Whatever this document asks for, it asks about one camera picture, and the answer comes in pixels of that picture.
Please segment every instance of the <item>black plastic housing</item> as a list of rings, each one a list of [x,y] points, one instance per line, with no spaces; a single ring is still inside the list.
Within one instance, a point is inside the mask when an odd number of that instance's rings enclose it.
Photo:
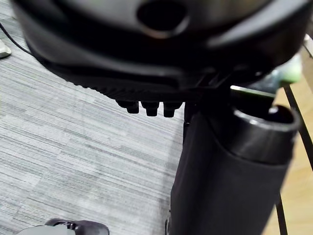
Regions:
[[[227,26],[154,39],[61,1],[11,2],[31,51],[50,71],[113,99],[154,102],[198,101],[207,87],[259,79],[299,50],[312,9],[310,0],[272,0]]]

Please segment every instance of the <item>black cable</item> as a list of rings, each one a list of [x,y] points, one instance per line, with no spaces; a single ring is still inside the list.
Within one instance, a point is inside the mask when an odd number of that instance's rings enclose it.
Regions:
[[[22,46],[20,46],[12,37],[11,35],[6,31],[6,29],[3,27],[3,25],[0,23],[0,28],[2,29],[2,31],[4,32],[4,34],[11,40],[11,42],[13,42],[19,49],[21,49],[22,51],[26,52],[27,54],[32,55],[32,53],[26,49],[24,49]]]

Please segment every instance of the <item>hole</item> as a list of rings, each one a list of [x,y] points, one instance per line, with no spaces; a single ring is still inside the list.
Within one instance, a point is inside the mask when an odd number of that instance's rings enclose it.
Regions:
[[[137,18],[150,30],[175,34],[186,21],[187,10],[174,1],[156,0],[142,5],[137,12]]]

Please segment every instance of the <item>green object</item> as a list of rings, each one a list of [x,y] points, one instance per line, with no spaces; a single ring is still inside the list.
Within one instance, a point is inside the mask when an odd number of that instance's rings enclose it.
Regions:
[[[299,54],[276,69],[279,74],[280,86],[296,83],[302,77],[302,62]]]

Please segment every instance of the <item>black plastic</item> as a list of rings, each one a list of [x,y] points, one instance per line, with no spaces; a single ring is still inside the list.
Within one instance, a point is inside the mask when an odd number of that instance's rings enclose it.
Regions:
[[[203,110],[184,139],[171,192],[170,235],[260,235],[292,157],[299,117],[284,110],[262,121],[230,111],[216,126],[212,120],[221,110]]]
[[[93,221],[80,220],[70,221],[63,219],[51,219],[45,223],[48,226],[56,226],[59,224],[73,225],[76,235],[110,235],[109,229],[104,224],[96,223]]]
[[[198,90],[204,77],[239,65],[246,67],[245,82],[258,79],[253,74],[269,72],[299,50],[312,9],[309,0],[273,0],[228,27],[157,40],[56,1],[11,1],[32,53],[46,68],[113,99],[153,102],[199,101],[207,91]],[[205,15],[198,17],[201,22]],[[238,82],[236,76],[218,78]]]

